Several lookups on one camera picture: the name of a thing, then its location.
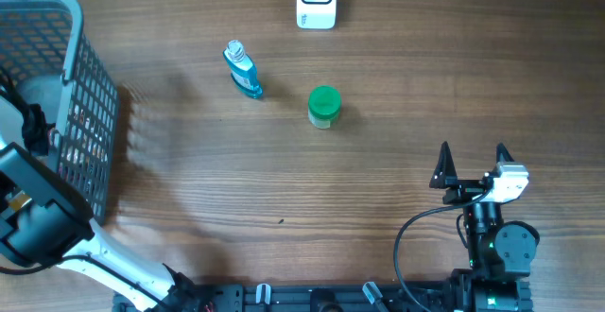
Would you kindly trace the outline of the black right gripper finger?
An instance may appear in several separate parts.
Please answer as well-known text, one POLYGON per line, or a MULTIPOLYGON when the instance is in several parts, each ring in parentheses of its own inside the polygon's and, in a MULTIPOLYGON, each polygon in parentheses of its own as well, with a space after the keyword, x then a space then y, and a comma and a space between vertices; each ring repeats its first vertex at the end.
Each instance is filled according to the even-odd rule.
POLYGON ((514 159, 512 158, 512 156, 510 155, 509 151, 507 150, 507 148, 505 147, 505 145, 503 143, 499 143, 496 146, 496 161, 498 163, 512 163, 514 161, 514 159))
POLYGON ((458 184, 458 175, 447 142, 441 144, 441 150, 436 168, 429 182, 432 189, 447 189, 458 184))

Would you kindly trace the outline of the green lid jar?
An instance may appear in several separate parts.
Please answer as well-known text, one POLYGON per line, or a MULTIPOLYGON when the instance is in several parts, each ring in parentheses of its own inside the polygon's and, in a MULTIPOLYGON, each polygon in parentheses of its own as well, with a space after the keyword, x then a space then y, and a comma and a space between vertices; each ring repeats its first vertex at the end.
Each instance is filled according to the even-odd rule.
POLYGON ((315 88, 308 98, 308 118, 318 129, 330 129, 341 111, 340 92, 331 86, 315 88))

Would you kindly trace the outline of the blue mouthwash bottle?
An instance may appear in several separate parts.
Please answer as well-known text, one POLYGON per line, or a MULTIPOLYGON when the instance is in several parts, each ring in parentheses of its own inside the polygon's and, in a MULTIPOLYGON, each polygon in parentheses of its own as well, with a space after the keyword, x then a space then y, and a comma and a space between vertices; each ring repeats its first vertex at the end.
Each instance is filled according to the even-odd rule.
POLYGON ((246 96, 259 99, 263 88, 257 77, 257 68, 247 54, 244 45, 238 40, 231 40, 223 51, 235 86, 246 96))

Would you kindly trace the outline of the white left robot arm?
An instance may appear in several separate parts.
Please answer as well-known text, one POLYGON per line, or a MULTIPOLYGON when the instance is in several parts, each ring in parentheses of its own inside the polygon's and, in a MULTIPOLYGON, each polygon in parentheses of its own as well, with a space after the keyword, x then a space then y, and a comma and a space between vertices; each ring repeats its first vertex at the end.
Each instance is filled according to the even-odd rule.
POLYGON ((84 274, 122 296, 117 310, 212 311, 213 298, 185 275, 147 261, 96 222, 86 199, 41 163, 50 125, 41 107, 17 92, 1 73, 1 253, 30 275, 53 267, 84 274))

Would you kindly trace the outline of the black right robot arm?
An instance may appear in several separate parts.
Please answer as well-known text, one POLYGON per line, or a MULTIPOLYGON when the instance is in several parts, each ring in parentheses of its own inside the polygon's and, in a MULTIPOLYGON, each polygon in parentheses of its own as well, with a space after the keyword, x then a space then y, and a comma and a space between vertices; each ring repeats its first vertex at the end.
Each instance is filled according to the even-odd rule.
POLYGON ((501 208, 520 199, 529 180, 527 168, 496 147, 494 169, 479 180, 458 177, 450 147, 441 144, 430 180, 443 189, 442 201, 462 211, 468 269, 455 269, 443 288, 446 311, 523 311, 531 308, 528 285, 540 235, 523 221, 506 222, 501 208))

